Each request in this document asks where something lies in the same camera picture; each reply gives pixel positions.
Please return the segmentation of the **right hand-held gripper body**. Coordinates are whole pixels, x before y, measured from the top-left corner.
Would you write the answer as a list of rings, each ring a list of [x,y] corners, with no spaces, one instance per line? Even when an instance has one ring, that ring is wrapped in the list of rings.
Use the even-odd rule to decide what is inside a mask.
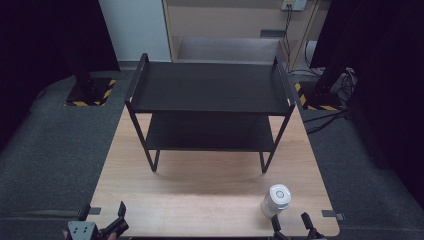
[[[285,236],[282,233],[274,233],[268,240],[327,240],[324,235],[319,236]]]

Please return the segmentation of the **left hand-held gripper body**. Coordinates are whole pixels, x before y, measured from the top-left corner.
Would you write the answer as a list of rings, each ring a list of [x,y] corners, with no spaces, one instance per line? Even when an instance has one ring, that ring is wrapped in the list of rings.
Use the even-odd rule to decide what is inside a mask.
[[[99,230],[94,222],[69,221],[67,240],[100,240]]]

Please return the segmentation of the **white bottle with round cap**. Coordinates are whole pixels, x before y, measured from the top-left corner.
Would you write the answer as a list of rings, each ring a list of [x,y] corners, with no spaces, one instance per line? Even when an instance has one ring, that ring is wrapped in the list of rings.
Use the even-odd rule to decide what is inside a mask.
[[[271,219],[281,211],[287,209],[292,200],[289,189],[283,184],[276,184],[269,188],[260,206],[263,214]]]

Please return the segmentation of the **black two-tier shelf rack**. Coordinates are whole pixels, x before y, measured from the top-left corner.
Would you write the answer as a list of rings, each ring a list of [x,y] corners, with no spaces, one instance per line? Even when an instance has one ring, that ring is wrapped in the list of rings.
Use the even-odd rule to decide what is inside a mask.
[[[270,65],[153,62],[144,53],[124,99],[150,168],[160,152],[256,152],[266,172],[296,102]]]

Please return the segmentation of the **black stand with striped base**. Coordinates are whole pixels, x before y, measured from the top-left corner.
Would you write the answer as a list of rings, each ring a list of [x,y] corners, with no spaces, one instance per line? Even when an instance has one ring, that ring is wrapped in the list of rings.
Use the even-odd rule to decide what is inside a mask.
[[[107,77],[92,77],[78,56],[67,59],[76,79],[66,98],[67,106],[102,106],[106,103],[116,81]]]
[[[304,110],[337,111],[343,109],[343,104],[333,85],[341,76],[343,69],[338,66],[327,67],[316,82],[300,81],[295,89]]]

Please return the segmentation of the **black curtain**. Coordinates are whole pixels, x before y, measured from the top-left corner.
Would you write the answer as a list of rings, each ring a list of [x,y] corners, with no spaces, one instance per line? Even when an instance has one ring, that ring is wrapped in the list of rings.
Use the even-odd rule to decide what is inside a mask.
[[[331,0],[312,65],[319,93],[354,70],[348,106],[371,159],[424,208],[424,0]]]
[[[117,71],[99,0],[0,0],[0,151],[38,93],[72,76]]]

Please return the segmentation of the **beige wooden cabinet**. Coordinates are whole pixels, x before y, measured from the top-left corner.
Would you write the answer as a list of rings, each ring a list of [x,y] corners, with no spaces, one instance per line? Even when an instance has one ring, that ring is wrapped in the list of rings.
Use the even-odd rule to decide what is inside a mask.
[[[283,11],[283,0],[163,0],[174,62],[267,64],[276,56],[290,72],[324,0],[308,0],[303,11]],[[282,38],[261,37],[262,29],[285,30]]]

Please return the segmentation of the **small grey wall plate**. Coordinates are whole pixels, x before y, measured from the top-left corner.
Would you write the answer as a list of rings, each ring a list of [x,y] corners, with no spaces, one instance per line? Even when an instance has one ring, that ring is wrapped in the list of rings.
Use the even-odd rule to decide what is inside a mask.
[[[278,29],[262,29],[260,31],[261,37],[275,37],[275,38],[282,38],[286,35],[285,30],[278,30]]]

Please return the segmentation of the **white wall socket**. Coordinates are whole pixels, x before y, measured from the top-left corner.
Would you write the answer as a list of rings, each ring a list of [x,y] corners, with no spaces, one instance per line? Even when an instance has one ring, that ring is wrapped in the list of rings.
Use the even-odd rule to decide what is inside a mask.
[[[283,11],[303,11],[308,0],[283,0],[281,9]]]

